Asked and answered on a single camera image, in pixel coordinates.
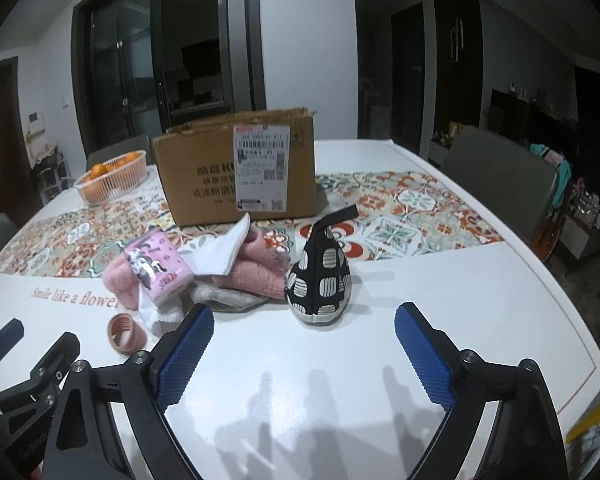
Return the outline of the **dusty pink knitted cloth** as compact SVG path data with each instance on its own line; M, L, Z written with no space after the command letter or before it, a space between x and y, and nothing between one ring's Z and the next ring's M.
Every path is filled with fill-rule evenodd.
M212 282L222 288L283 301L289 268L289 255L268 246L262 230L250 226L230 273L215 275Z

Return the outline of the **black white patterned pouch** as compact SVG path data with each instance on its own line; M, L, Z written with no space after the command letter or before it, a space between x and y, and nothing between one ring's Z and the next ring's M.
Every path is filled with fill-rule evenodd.
M327 325L337 321L346 310L352 276L332 227L357 216L358 208L351 205L315 222L298 261L289 270L285 297L291 311L303 323Z

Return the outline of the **grey chair behind basket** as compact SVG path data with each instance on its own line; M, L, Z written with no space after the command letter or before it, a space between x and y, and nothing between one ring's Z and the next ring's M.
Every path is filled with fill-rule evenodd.
M134 136L134 138L125 139L89 154L86 159L86 170L90 170L95 164L138 150L146 152L148 165L155 163L149 136Z

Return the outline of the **brown cardboard box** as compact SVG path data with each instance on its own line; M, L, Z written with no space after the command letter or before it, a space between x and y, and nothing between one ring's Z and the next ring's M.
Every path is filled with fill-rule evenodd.
M186 122L155 138L152 149L177 226L317 211L313 115L305 108Z

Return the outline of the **white plastic fruit basket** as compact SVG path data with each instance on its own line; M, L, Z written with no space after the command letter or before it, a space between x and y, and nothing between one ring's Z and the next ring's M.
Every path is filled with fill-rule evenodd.
M134 190L147 176L146 152L142 150L117 156L102 164L108 166L108 174L91 179L90 169L74 184L79 196L88 206L107 203Z

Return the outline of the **colourful patterned table runner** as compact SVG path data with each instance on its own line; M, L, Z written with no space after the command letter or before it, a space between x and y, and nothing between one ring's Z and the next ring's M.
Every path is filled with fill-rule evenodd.
M500 233L439 179L423 172L321 174L318 195L330 214L349 205L352 220L332 226L351 261L447 252L501 240ZM107 205L83 207L25 226L0 253L0 273L42 278L97 278L129 242L160 228L177 248L194 250L226 233L226 224L180 228L161 186Z

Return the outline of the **orange fruit in basket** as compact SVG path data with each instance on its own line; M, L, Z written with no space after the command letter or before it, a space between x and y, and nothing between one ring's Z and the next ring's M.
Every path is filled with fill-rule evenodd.
M108 174L109 172L109 168L107 165L102 164L101 162L99 162L98 164L95 164L91 170L90 170L90 178L91 179L97 179L99 177L104 176L105 174Z

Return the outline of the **pink cartoon tissue pack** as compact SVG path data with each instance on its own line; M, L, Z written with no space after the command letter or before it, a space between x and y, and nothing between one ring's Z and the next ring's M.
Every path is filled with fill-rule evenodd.
M155 228L124 248L125 259L144 292L161 306L193 283L192 269L163 229Z

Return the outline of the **pink hair band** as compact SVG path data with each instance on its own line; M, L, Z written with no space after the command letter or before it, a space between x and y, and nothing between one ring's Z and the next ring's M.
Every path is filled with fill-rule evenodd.
M122 356L143 350L147 341L144 330L127 313L119 313L109 321L107 336L111 347Z

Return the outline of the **grey chair right side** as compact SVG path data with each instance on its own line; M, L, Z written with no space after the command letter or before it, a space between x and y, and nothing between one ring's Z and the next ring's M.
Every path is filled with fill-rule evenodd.
M441 171L493 212L525 243L550 209L557 170L540 156L490 131L466 127Z

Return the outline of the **white towel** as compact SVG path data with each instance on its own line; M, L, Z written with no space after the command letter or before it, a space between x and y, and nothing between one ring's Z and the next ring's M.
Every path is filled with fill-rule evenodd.
M195 276L227 276L249 234L249 214L220 236L201 236L178 248Z

